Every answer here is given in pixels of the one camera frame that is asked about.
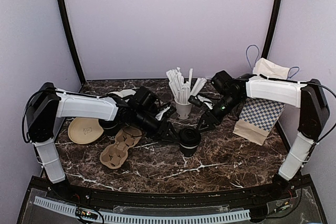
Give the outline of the black coffee cup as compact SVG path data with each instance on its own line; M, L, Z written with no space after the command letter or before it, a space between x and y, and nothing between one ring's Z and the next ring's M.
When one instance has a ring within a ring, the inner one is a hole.
M107 137L115 137L121 128L121 124L117 121L105 121L99 119L98 122Z
M185 127L179 131L180 152L186 158L192 157L201 142L201 134L193 127Z

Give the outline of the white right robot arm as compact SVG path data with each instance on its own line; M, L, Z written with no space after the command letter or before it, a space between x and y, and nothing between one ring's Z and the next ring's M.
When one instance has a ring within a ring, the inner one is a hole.
M221 71L215 74L211 83L222 97L202 114L197 125L199 132L216 129L223 118L246 98L265 99L288 106L280 118L280 125L291 146L274 176L277 181L268 187L269 197L280 199L288 191L287 182L308 162L315 146L330 134L324 131L330 117L325 92L335 93L318 79L293 81L252 73L233 78Z

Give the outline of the checkered paper bag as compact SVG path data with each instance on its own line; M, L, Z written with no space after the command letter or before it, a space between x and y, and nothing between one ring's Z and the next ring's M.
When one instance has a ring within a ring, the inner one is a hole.
M282 67L267 59L256 56L254 63L250 62L248 51L253 45L247 47L245 55L253 74L263 74L267 77L291 79L300 68ZM267 99L247 98L236 122L233 133L258 145L263 145L269 133L275 126L286 105L284 103Z

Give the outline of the brown pulp cup carrier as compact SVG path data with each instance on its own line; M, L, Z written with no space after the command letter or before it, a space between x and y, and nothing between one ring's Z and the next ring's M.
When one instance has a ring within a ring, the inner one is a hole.
M100 162L109 169L120 168L128 158L128 150L137 145L142 136L142 131L136 127L123 127L116 134L114 143L100 154Z

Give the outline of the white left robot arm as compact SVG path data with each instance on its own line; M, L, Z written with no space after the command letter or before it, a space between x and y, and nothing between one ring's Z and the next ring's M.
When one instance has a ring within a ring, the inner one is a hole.
M57 119L97 119L104 126L126 123L152 139L174 143L179 137L168 119L175 111L170 103L161 104L159 97L144 86L126 96L92 95L58 89L46 82L27 101L21 131L24 142L33 144L37 159L54 184L54 193L69 201L74 197L74 189L65 182L67 178L55 146Z

